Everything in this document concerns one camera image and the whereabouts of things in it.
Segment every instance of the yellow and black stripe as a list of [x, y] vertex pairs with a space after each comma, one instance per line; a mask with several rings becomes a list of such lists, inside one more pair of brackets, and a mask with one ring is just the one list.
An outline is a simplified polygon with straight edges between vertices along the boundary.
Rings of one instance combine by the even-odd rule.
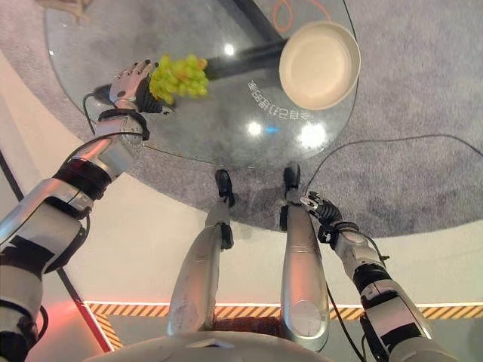
[[[125, 317], [165, 317], [169, 312], [167, 303], [111, 303], [111, 302], [85, 302], [92, 315], [96, 318], [101, 331], [110, 341], [113, 349], [123, 346], [107, 317], [121, 315]], [[472, 303], [446, 303], [433, 305], [418, 305], [419, 310], [429, 320], [470, 319], [483, 318], [483, 302]], [[357, 320], [364, 309], [360, 305], [338, 306], [340, 316], [346, 321]], [[263, 304], [220, 304], [215, 307], [217, 320], [242, 317], [279, 317], [280, 305]], [[335, 319], [336, 313], [331, 308], [330, 319]]]

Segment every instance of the glass table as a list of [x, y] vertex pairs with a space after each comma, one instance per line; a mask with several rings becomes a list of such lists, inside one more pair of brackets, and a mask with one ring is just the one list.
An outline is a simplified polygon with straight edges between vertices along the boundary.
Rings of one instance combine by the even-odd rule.
[[[177, 97], [171, 114], [146, 115], [146, 145], [161, 152], [281, 166], [327, 148], [352, 111], [356, 89], [331, 109], [308, 111], [290, 101], [278, 77], [283, 44], [305, 23], [330, 20], [353, 33], [343, 0], [101, 0], [80, 24], [60, 11], [45, 16], [55, 72], [79, 108], [86, 93], [135, 61], [165, 53], [208, 59], [206, 97]], [[103, 105], [92, 100], [88, 109], [94, 118]]]

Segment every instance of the plastic grapes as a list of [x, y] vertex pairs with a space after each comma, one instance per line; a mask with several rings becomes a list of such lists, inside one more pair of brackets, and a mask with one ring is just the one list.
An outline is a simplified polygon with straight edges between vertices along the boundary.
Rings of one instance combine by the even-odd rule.
[[174, 94], [181, 97], [188, 94], [193, 98], [206, 96], [208, 79], [204, 70], [207, 64], [206, 59], [194, 54], [174, 62], [165, 54], [152, 74], [149, 90], [157, 100], [164, 100], [167, 104], [174, 103]]

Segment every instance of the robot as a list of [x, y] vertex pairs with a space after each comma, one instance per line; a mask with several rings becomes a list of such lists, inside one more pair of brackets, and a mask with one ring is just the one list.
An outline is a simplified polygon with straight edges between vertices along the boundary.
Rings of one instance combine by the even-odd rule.
[[[149, 139], [141, 112], [161, 112], [148, 91], [156, 64], [135, 63], [109, 92], [114, 109], [100, 114], [95, 138], [77, 148], [50, 179], [41, 181], [0, 222], [0, 361], [25, 360], [38, 341], [42, 275], [68, 263], [84, 243], [89, 213], [107, 186], [128, 170]], [[193, 242], [171, 298], [168, 335], [94, 357], [99, 361], [297, 360], [328, 361], [329, 304], [320, 242], [330, 244], [361, 296], [360, 322], [379, 361], [455, 361], [403, 289], [391, 279], [372, 240], [320, 194], [302, 195], [300, 168], [285, 169], [287, 231], [281, 289], [284, 338], [213, 331], [220, 252], [233, 246], [229, 208], [235, 199], [225, 170], [215, 175], [220, 199]], [[315, 236], [311, 216], [320, 223]], [[80, 220], [86, 219], [84, 227]]]

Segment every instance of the plate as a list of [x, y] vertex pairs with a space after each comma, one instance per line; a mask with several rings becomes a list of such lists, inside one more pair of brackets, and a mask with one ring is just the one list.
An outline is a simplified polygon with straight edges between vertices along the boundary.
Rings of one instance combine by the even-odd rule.
[[361, 69], [357, 41], [343, 26], [308, 23], [285, 45], [278, 67], [284, 92], [299, 107], [327, 109], [354, 88]]

